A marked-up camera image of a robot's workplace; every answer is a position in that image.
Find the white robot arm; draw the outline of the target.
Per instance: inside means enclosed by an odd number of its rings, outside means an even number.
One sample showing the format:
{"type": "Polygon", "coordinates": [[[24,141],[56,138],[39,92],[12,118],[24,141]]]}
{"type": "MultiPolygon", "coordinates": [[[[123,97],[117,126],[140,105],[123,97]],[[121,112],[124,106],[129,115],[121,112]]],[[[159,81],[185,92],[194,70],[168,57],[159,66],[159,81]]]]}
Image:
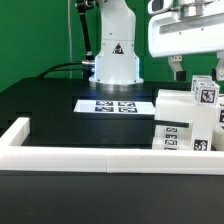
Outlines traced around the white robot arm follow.
{"type": "MultiPolygon", "coordinates": [[[[97,0],[101,12],[101,50],[95,58],[94,87],[123,90],[143,84],[134,50],[136,16],[125,0],[97,0]]],[[[166,57],[174,79],[184,81],[184,55],[215,52],[224,71],[224,0],[150,0],[148,49],[166,57]]]]}

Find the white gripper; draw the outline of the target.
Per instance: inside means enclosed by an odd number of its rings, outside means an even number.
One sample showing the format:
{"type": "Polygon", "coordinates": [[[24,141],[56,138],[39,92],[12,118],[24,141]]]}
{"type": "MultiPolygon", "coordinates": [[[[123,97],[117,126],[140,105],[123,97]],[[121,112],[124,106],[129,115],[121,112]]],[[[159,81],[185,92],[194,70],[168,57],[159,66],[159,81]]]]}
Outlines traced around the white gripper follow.
{"type": "Polygon", "coordinates": [[[151,15],[148,47],[153,57],[169,56],[178,82],[186,80],[181,55],[218,52],[212,79],[224,81],[224,3],[173,3],[168,11],[151,15]]]}

